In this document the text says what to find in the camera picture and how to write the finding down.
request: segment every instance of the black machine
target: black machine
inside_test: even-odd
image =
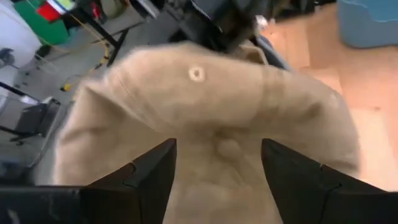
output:
[[[252,39],[272,65],[286,68],[264,39],[255,15],[272,1],[131,0],[153,31],[150,44],[191,40],[219,52]],[[160,224],[174,181],[176,139],[169,139],[86,187],[0,187],[0,223]],[[265,139],[264,173],[285,224],[398,223],[398,193],[385,192]]]

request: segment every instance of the yellow cable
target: yellow cable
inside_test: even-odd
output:
[[[28,2],[28,4],[29,4],[34,10],[36,10],[35,6],[34,6],[29,0],[26,0],[26,1]],[[30,27],[29,27],[29,26],[26,26],[26,25],[23,24],[22,22],[18,21],[16,18],[14,18],[14,17],[13,17],[12,15],[10,15],[8,12],[2,10],[1,8],[0,8],[0,11],[1,11],[3,14],[5,14],[7,17],[9,17],[9,18],[11,18],[12,20],[16,21],[18,24],[20,24],[20,25],[22,25],[23,27],[25,27],[25,28],[27,28],[27,29],[30,30]],[[95,33],[95,31],[93,31],[91,28],[89,28],[86,24],[82,23],[82,21],[80,21],[79,19],[77,19],[74,15],[71,15],[71,14],[70,14],[70,16],[71,16],[74,20],[76,20],[84,29],[86,29],[92,36],[94,36],[94,37],[97,39],[97,41],[98,41],[99,43],[101,43],[101,44],[104,46],[104,57],[99,61],[99,64],[97,64],[94,68],[90,69],[90,71],[89,71],[88,74],[86,75],[86,76],[89,76],[89,75],[91,75],[96,69],[100,68],[100,67],[109,59],[109,44],[107,44],[98,34]],[[52,48],[54,48],[55,50],[58,50],[58,51],[63,52],[63,53],[72,53],[72,52],[75,52],[75,51],[78,51],[78,50],[82,50],[82,49],[86,48],[87,46],[91,45],[91,43],[90,43],[90,44],[84,45],[84,46],[82,46],[82,47],[78,47],[78,48],[76,48],[76,49],[69,50],[69,49],[63,49],[63,48],[61,48],[61,47],[58,47],[58,46],[56,46],[56,45],[53,45],[53,44],[49,43],[47,40],[45,40],[44,38],[42,38],[42,37],[39,36],[39,35],[36,35],[36,36],[37,36],[37,38],[39,38],[41,41],[45,42],[47,45],[49,45],[49,46],[51,46]],[[75,85],[76,83],[78,83],[79,81],[81,81],[81,79],[83,79],[83,78],[84,78],[84,77],[81,77],[81,78],[79,78],[77,81],[75,81],[75,82],[73,82],[73,83],[65,83],[64,86],[61,88],[61,90],[63,90],[63,91],[69,91],[70,88],[71,88],[73,85]]]
[[[34,7],[34,5],[29,1],[26,0],[31,7],[33,7],[35,10],[36,8]],[[69,91],[70,88],[77,84],[78,82],[80,82],[84,77],[88,77],[90,76],[96,69],[100,68],[106,61],[108,61],[109,59],[109,44],[107,44],[98,34],[95,33],[95,31],[93,31],[90,27],[88,27],[86,24],[82,23],[82,21],[80,21],[78,18],[76,18],[74,15],[70,14],[70,16],[76,20],[84,29],[86,29],[92,36],[94,36],[98,42],[100,42],[101,44],[103,44],[104,47],[104,57],[99,61],[99,64],[97,64],[94,68],[90,69],[90,71],[88,72],[88,74],[86,76],[82,76],[80,77],[77,81],[73,82],[73,83],[65,83],[62,87],[61,90],[62,91]]]

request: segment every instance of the beige fabric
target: beige fabric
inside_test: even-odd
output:
[[[264,58],[255,47],[238,55]],[[81,86],[53,182],[89,184],[169,137],[178,158],[165,223],[282,223],[261,166],[262,138],[350,175],[358,169],[358,137],[337,92],[176,44],[135,50],[103,81]]]

